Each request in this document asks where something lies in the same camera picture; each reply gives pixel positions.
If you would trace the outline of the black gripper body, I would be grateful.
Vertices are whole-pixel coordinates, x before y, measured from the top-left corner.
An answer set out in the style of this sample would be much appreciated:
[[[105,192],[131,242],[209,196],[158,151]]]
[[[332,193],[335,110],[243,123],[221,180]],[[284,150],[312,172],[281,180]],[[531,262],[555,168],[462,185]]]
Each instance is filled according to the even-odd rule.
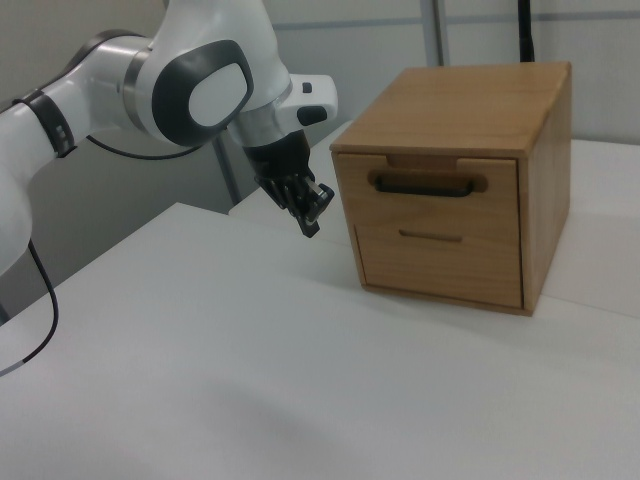
[[[258,185],[294,175],[315,179],[309,167],[311,149],[303,130],[292,132],[271,144],[244,147]]]

